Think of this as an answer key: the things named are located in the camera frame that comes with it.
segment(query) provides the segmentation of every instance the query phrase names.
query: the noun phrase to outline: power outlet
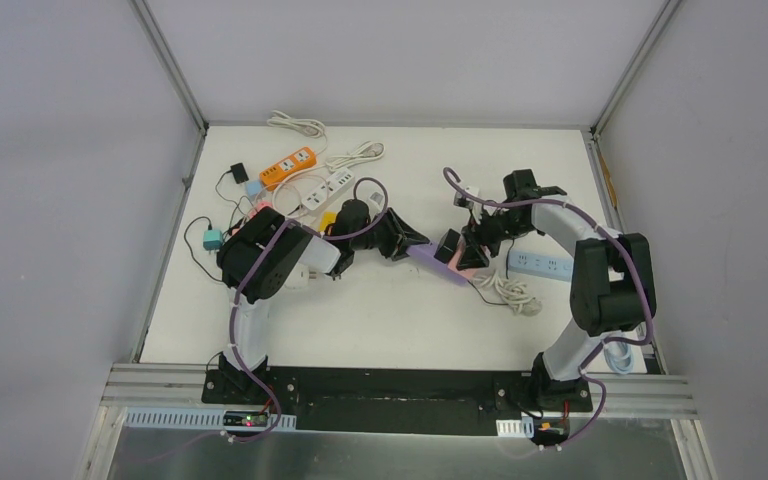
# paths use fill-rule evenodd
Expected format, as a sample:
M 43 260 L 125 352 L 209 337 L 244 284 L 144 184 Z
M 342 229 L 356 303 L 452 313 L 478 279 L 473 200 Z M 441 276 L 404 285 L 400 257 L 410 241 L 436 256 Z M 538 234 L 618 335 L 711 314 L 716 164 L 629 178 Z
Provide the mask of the power outlet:
M 508 257 L 508 269 L 512 272 L 565 282 L 572 280 L 572 266 L 571 258 L 550 257 L 521 250 L 511 251 Z
M 310 213 L 327 207 L 354 183 L 354 179 L 355 175 L 348 168 L 337 170 L 303 197 L 302 206 Z

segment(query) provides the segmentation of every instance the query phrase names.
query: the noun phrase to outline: orange power strip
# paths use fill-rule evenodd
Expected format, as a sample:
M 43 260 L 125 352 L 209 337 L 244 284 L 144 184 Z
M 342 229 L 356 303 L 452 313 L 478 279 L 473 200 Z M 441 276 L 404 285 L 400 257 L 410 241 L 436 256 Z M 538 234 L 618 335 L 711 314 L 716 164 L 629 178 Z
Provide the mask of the orange power strip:
M 314 165 L 316 165 L 316 154 L 309 147 L 304 147 L 260 172 L 260 181 L 267 190 L 272 191 L 288 176 Z

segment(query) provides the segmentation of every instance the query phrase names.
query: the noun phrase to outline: table surface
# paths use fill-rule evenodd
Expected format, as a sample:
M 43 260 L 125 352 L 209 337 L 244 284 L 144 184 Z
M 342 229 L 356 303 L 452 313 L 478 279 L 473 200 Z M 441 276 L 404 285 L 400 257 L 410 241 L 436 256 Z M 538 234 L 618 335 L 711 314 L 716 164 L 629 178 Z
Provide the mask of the table surface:
M 581 133 L 572 130 L 331 127 L 324 156 L 342 154 L 360 143 L 383 142 L 383 159 L 353 167 L 356 176 L 384 183 L 390 205 L 414 229 L 432 240 L 449 228 L 460 230 L 466 210 L 452 205 L 453 191 L 442 177 L 451 166 L 484 198 L 503 199 L 502 177 L 531 168 L 538 184 L 558 185 L 598 221 L 604 221 Z M 193 263 L 182 241 L 197 216 L 224 228 L 232 205 L 214 186 L 229 166 L 242 162 L 255 178 L 267 166 L 298 148 L 318 150 L 321 139 L 270 127 L 211 127 L 199 160 L 181 227 L 172 247 L 140 361 L 207 362 L 228 343 L 228 289 Z M 315 180 L 293 182 L 302 194 Z M 374 188 L 361 187 L 365 198 Z M 245 193 L 227 175 L 219 186 L 228 198 Z M 278 199 L 284 212 L 296 202 L 287 189 Z M 341 200 L 331 204 L 338 210 Z M 195 254 L 219 275 L 215 256 L 201 247 L 204 223 L 190 229 Z M 565 256 L 547 237 L 529 234 L 516 250 Z M 493 260 L 504 269 L 504 255 Z M 469 285 L 456 286 L 410 259 L 391 262 L 377 251 L 355 254 L 342 279 L 317 278 L 304 290 L 282 290 L 274 299 L 268 325 L 272 365 L 447 370 L 529 369 L 534 357 L 554 343 L 570 320 L 569 283 L 518 275 L 543 303 L 534 317 L 514 315 L 507 306 L 484 304 Z M 488 300 L 498 301 L 492 292 Z M 645 372 L 638 348 L 635 371 Z M 602 356 L 591 371 L 608 372 Z

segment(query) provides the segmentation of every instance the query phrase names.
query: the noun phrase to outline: light blue cable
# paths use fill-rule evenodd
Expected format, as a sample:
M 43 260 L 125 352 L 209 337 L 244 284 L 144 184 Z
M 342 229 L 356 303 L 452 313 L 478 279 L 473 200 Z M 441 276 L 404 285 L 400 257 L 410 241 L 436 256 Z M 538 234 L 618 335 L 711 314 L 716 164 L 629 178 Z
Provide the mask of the light blue cable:
M 616 350 L 621 352 L 620 355 L 614 354 Z M 605 348 L 602 349 L 602 354 L 605 356 L 605 361 L 608 363 L 608 367 L 614 373 L 628 375 L 634 371 L 634 355 L 631 354 L 631 345 L 614 342 L 610 345 L 606 345 Z

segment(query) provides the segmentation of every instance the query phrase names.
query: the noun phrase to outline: white wall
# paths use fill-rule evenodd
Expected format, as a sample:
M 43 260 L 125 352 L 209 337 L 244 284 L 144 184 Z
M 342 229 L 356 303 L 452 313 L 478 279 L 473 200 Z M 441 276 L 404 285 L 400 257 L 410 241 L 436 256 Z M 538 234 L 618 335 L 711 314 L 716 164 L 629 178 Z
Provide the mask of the white wall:
M 591 125 L 663 0 L 150 1 L 208 120 Z
M 685 2 L 604 153 L 720 478 L 768 478 L 768 1 Z
M 196 139 L 127 2 L 0 1 L 0 478 L 76 471 Z

